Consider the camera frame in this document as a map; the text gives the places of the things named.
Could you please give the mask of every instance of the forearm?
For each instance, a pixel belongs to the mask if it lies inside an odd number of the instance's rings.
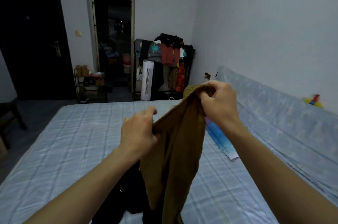
[[[280,223],[338,223],[338,209],[242,124],[221,127]]]
[[[107,195],[134,164],[116,148],[98,166],[50,201],[25,223],[89,223]]]

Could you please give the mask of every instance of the bed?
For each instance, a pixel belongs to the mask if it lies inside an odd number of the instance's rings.
[[[249,130],[338,205],[338,150],[334,138],[338,134],[338,116],[302,104],[229,69],[220,68],[217,79],[237,89],[240,117]],[[158,110],[156,121],[179,102],[61,108],[0,186],[2,223],[22,223],[100,163],[118,146],[125,117],[154,105]],[[199,170],[181,214],[184,223],[194,224],[278,223],[241,160],[230,161],[207,132]],[[142,214],[125,213],[121,223],[142,223]]]

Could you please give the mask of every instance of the door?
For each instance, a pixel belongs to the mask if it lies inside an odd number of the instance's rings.
[[[0,48],[18,99],[76,98],[61,1],[0,2]]]

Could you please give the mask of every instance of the doorway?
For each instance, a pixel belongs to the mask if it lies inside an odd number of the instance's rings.
[[[18,99],[75,99],[61,1],[0,1],[0,49]]]
[[[134,0],[90,0],[94,63],[108,102],[132,101]]]

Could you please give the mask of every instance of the door handle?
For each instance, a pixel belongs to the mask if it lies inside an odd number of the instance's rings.
[[[57,52],[57,57],[61,57],[61,51],[60,51],[60,47],[59,47],[59,42],[58,41],[54,41],[54,45],[50,45],[51,47],[55,48],[56,52]]]

